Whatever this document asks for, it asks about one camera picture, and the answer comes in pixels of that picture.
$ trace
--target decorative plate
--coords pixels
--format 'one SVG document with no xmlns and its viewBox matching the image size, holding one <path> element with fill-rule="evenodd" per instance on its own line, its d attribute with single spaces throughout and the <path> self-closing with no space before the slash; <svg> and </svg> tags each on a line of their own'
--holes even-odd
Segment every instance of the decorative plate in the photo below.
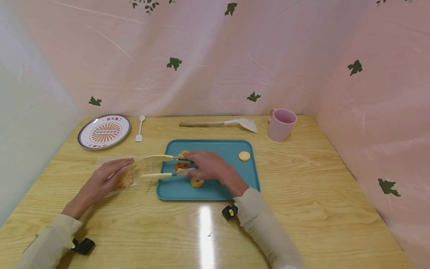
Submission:
<svg viewBox="0 0 430 269">
<path fill-rule="evenodd" d="M 130 121 L 122 115 L 105 115 L 87 123 L 78 134 L 78 142 L 87 149 L 115 145 L 129 133 Z"/>
</svg>

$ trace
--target cup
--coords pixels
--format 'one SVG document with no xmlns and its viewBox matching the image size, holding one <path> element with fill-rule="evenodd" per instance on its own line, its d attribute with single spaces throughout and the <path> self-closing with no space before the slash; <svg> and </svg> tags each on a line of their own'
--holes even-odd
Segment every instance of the cup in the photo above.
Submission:
<svg viewBox="0 0 430 269">
<path fill-rule="evenodd" d="M 287 139 L 294 124 L 297 121 L 297 116 L 288 109 L 273 108 L 269 113 L 269 128 L 267 135 L 275 141 L 284 141 Z"/>
</svg>

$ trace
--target black device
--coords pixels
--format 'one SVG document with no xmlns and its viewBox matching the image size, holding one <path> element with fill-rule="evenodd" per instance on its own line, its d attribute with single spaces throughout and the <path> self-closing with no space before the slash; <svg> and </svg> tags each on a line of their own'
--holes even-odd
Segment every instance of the black device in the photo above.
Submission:
<svg viewBox="0 0 430 269">
<path fill-rule="evenodd" d="M 235 206 L 235 205 L 229 206 L 228 205 L 222 210 L 222 215 L 227 220 L 230 220 L 237 215 L 237 212 L 238 212 L 237 206 Z"/>
<path fill-rule="evenodd" d="M 82 255 L 87 255 L 95 247 L 95 242 L 89 238 L 85 238 L 80 243 L 73 238 L 73 244 L 75 244 L 75 247 L 72 250 Z"/>
</svg>

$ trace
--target blue tray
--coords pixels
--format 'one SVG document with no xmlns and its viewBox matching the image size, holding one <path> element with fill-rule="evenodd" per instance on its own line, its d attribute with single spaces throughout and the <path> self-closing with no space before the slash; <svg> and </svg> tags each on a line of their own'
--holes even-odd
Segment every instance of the blue tray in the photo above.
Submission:
<svg viewBox="0 0 430 269">
<path fill-rule="evenodd" d="M 172 140 L 167 144 L 166 155 L 177 156 L 182 150 L 208 150 L 218 153 L 230 163 L 248 183 L 260 191 L 257 168 L 255 166 L 252 146 L 245 140 Z M 251 154 L 249 161 L 241 161 L 239 152 L 246 151 Z M 166 161 L 161 168 L 162 173 L 175 171 L 176 161 Z M 227 187 L 218 180 L 207 180 L 200 188 L 194 188 L 190 179 L 177 176 L 174 179 L 161 179 L 157 184 L 157 196 L 161 200 L 232 200 L 233 196 Z"/>
</svg>

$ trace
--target mug handle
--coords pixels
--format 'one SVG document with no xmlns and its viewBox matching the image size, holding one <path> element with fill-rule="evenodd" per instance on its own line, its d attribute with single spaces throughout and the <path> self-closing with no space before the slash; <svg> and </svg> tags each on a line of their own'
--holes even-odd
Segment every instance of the mug handle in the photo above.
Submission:
<svg viewBox="0 0 430 269">
<path fill-rule="evenodd" d="M 269 112 L 269 122 L 272 120 L 273 117 L 273 113 L 275 113 L 275 111 L 278 110 L 277 108 L 272 108 Z"/>
</svg>

